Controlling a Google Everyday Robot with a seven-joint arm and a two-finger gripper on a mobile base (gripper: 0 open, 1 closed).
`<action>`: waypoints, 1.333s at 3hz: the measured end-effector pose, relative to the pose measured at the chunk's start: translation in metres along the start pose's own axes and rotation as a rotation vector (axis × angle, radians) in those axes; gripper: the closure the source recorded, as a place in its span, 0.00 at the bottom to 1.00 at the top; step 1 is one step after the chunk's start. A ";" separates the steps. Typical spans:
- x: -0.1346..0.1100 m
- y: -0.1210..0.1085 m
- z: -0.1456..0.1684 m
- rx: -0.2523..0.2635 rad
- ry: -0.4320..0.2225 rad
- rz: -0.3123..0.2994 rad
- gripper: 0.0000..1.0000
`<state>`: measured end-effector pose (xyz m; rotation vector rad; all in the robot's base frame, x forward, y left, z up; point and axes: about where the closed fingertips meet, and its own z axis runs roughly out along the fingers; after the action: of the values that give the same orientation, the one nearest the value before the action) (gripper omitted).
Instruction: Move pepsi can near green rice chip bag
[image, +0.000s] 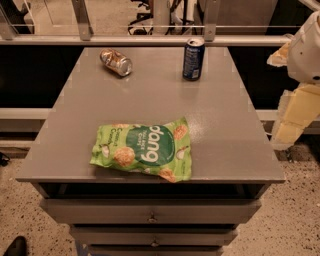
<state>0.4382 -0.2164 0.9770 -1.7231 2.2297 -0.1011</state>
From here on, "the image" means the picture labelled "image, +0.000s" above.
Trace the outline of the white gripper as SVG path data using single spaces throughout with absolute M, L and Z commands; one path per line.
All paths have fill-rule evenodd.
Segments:
M 300 82 L 280 97 L 278 116 L 270 143 L 274 150 L 293 146 L 304 130 L 320 115 L 320 12 L 313 12 L 298 32 L 267 59 L 274 67 L 287 65 L 288 75 Z

